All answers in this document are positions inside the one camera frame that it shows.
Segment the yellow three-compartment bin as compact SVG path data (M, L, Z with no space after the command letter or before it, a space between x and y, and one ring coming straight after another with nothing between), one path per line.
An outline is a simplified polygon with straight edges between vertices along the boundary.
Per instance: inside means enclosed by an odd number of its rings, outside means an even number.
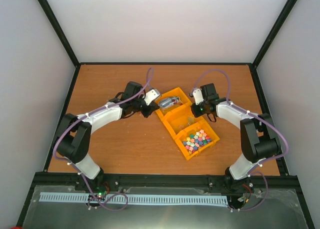
M205 149L212 148L220 140L218 135L205 120L203 116L194 117L191 111L192 102L183 92L180 87L176 87L168 92L165 92L156 103L167 97L179 97L181 101L180 106L172 106L166 109L158 109L156 114L158 115L160 121L165 126L173 141L176 143L180 151L182 152L185 159L188 161L191 158L198 156ZM208 145L202 147L199 152L189 155L182 140L189 134L203 129L211 137L212 142Z

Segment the silver metal scoop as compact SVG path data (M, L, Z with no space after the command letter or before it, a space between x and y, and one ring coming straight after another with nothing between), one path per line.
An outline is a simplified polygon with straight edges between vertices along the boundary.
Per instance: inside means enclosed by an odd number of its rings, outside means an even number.
M166 98L160 100L158 105L161 109L167 109L167 108L172 107L172 96L166 97Z

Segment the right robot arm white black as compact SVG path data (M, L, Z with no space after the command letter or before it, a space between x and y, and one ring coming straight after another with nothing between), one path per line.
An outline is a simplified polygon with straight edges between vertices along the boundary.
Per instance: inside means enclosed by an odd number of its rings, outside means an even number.
M217 118L224 119L240 129L241 154L224 175L228 191L236 191L264 160L280 152L279 136L272 129L274 124L269 114L251 113L225 97L220 98L213 83L193 88L190 96L194 99L191 112L196 118L212 115L214 122Z

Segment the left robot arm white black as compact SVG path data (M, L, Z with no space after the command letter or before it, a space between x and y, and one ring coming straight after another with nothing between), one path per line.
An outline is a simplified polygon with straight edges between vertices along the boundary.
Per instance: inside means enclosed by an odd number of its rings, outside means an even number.
M56 134L52 155L66 160L86 179L92 190L99 190L104 184L104 171L89 155L91 135L109 123L127 119L140 112L148 118L160 107L156 100L160 92L151 88L148 92L139 83L130 81L124 91L119 92L105 105L85 114L68 113L63 116Z

